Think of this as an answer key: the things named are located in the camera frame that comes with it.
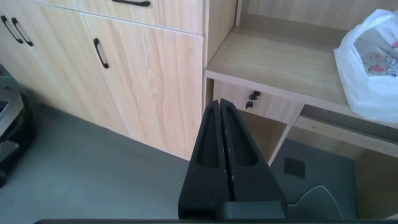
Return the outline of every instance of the keyhole lock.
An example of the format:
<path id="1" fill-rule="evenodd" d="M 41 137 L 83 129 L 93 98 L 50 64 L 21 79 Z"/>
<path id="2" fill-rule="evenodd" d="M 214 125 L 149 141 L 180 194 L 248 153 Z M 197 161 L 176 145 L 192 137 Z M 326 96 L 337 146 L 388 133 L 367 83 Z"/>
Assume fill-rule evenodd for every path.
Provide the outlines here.
<path id="1" fill-rule="evenodd" d="M 261 95 L 260 91 L 254 91 L 254 93 L 250 94 L 249 101 L 246 103 L 246 109 L 253 108 L 252 100 L 258 100 L 258 96 L 260 96 L 260 95 Z"/>

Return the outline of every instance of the drawer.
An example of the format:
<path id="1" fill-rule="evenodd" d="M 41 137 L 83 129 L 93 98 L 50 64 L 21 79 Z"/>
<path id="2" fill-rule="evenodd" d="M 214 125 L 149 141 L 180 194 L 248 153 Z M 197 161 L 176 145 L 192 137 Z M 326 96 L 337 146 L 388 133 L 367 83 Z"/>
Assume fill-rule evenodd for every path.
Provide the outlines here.
<path id="1" fill-rule="evenodd" d="M 203 0 L 149 0 L 147 7 L 129 3 L 144 1 L 118 1 L 84 0 L 76 6 L 83 12 L 203 34 Z"/>
<path id="2" fill-rule="evenodd" d="M 279 96 L 261 93 L 257 97 L 258 100 L 252 100 L 253 107 L 246 109 L 246 103 L 250 101 L 249 95 L 253 93 L 254 90 L 215 80 L 213 98 L 214 100 L 224 98 L 239 110 L 286 124 L 294 124 L 304 106 L 302 103 Z"/>
<path id="3" fill-rule="evenodd" d="M 60 6 L 69 9 L 76 9 L 75 0 L 31 0 L 33 2 L 46 3 L 53 6 Z"/>

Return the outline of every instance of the cabinet door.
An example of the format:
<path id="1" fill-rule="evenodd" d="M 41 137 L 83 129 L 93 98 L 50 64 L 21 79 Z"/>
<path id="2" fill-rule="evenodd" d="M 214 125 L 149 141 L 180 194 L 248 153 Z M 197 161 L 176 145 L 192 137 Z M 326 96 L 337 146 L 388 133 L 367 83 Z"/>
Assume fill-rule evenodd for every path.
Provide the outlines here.
<path id="1" fill-rule="evenodd" d="M 201 121 L 202 38 L 82 14 L 132 138 L 189 159 Z"/>
<path id="2" fill-rule="evenodd" d="M 0 7 L 0 16 L 7 19 L 6 24 L 0 24 L 0 63 L 19 82 L 21 86 L 32 92 L 40 101 L 60 110 L 69 111 L 68 103 L 62 93 L 57 90 L 53 80 L 43 68 L 40 61 L 30 47 L 16 38 L 22 37 L 17 33 L 4 9 Z"/>
<path id="3" fill-rule="evenodd" d="M 79 12 L 27 1 L 6 2 L 70 102 L 73 115 L 128 135 Z"/>

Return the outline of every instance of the wooden cabinet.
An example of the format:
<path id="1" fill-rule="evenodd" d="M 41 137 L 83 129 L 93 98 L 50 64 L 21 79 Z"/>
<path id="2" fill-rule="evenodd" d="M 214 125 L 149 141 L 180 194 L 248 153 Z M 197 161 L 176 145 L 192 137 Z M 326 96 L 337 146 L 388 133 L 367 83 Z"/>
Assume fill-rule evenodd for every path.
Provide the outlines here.
<path id="1" fill-rule="evenodd" d="M 202 37 L 36 2 L 4 8 L 34 43 L 27 50 L 48 71 L 47 85 L 65 97 L 57 108 L 189 159 L 201 120 Z"/>
<path id="2" fill-rule="evenodd" d="M 6 6 L 25 28 L 72 114 L 128 136 L 79 12 L 27 1 Z"/>
<path id="3" fill-rule="evenodd" d="M 147 7 L 111 0 L 84 0 L 77 1 L 76 4 L 82 12 L 203 35 L 202 0 L 150 0 L 149 2 L 150 5 Z"/>
<path id="4" fill-rule="evenodd" d="M 201 37 L 82 14 L 133 139 L 188 159 L 201 118 Z"/>
<path id="5" fill-rule="evenodd" d="M 236 1 L 150 0 L 142 7 L 111 0 L 2 0 L 0 5 L 32 42 L 22 47 L 3 27 L 0 63 L 44 103 L 190 158 L 201 121 L 209 33 L 219 38 L 210 44 L 215 50 L 230 29 L 231 21 L 224 25 L 223 18 L 232 18 Z M 220 21 L 205 26 L 210 19 Z"/>
<path id="6" fill-rule="evenodd" d="M 26 89 L 46 104 L 70 112 L 70 107 L 57 90 L 57 86 L 42 66 L 31 47 L 23 41 L 5 10 L 0 7 L 0 16 L 6 20 L 0 25 L 0 62 Z M 19 43 L 12 34 L 22 40 Z"/>

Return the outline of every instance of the black object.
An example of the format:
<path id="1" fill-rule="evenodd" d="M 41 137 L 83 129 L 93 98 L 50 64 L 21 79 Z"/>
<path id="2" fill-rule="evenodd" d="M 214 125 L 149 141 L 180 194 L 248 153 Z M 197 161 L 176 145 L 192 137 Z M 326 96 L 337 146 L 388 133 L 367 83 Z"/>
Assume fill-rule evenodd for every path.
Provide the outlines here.
<path id="1" fill-rule="evenodd" d="M 104 68 L 109 68 L 108 63 L 104 63 L 104 61 L 102 60 L 101 54 L 100 54 L 100 50 L 98 50 L 98 44 L 100 44 L 100 40 L 98 40 L 98 38 L 94 39 L 94 46 L 95 46 L 95 50 L 97 50 L 97 54 L 99 59 L 101 60 L 102 66 Z"/>
<path id="2" fill-rule="evenodd" d="M 259 91 L 254 91 L 254 93 L 249 95 L 249 99 L 250 100 L 258 100 L 257 97 L 260 96 L 260 95 L 261 95 L 261 93 Z"/>
<path id="3" fill-rule="evenodd" d="M 135 5 L 135 6 L 142 6 L 142 7 L 150 6 L 150 1 L 141 1 L 141 2 L 127 1 L 127 0 L 112 0 L 112 1 L 119 2 L 119 3 L 132 4 L 132 5 Z"/>
<path id="4" fill-rule="evenodd" d="M 20 95 L 19 100 L 22 101 L 22 109 L 10 110 L 11 108 L 8 106 L 11 105 L 11 102 L 0 100 L 0 113 L 3 113 L 0 116 L 0 123 L 10 118 L 10 114 L 16 113 L 15 119 L 11 120 L 11 124 L 3 133 L 0 133 L 0 187 L 6 183 L 7 175 L 26 151 L 36 134 L 32 110 L 26 96 L 16 90 L 0 90 L 0 95 L 2 96 L 6 91 L 14 91 Z"/>
<path id="5" fill-rule="evenodd" d="M 253 102 L 252 101 L 248 101 L 246 103 L 246 109 L 248 109 L 248 108 L 253 108 Z"/>
<path id="6" fill-rule="evenodd" d="M 8 22 L 7 17 L 6 17 L 6 16 L 1 16 L 1 20 L 2 20 L 2 23 L 6 26 L 7 30 L 8 30 L 8 31 L 10 32 L 10 34 L 12 35 L 12 37 L 13 37 L 18 43 L 23 44 L 24 41 L 23 41 L 22 39 L 17 38 L 17 37 L 11 32 L 10 27 L 7 26 L 7 22 Z"/>
<path id="7" fill-rule="evenodd" d="M 206 107 L 178 201 L 180 219 L 285 219 L 286 199 L 235 106 Z"/>
<path id="8" fill-rule="evenodd" d="M 33 46 L 32 41 L 27 40 L 27 39 L 24 37 L 24 35 L 22 34 L 22 32 L 18 29 L 18 26 L 17 26 L 18 20 L 14 17 L 14 18 L 11 18 L 11 21 L 12 21 L 12 23 L 14 24 L 14 27 L 18 30 L 19 35 L 21 35 L 21 37 L 24 39 L 24 41 L 27 43 L 27 45 L 29 45 L 29 46 L 32 47 L 32 46 Z"/>
<path id="9" fill-rule="evenodd" d="M 284 164 L 284 173 L 292 174 L 300 178 L 305 178 L 305 163 L 298 159 L 286 157 Z"/>

